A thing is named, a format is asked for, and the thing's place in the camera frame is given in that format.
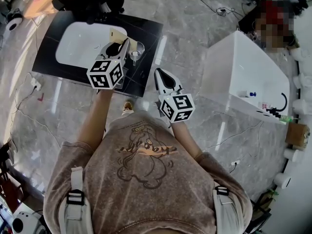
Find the glass cup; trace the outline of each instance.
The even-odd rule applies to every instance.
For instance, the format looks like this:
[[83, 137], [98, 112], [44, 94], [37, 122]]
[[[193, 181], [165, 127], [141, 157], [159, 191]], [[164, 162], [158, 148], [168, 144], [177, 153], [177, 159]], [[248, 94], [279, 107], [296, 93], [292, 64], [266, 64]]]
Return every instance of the glass cup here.
[[133, 66], [136, 65], [137, 60], [139, 60], [145, 51], [145, 47], [142, 42], [137, 42], [136, 50], [130, 53], [130, 58], [133, 60]]

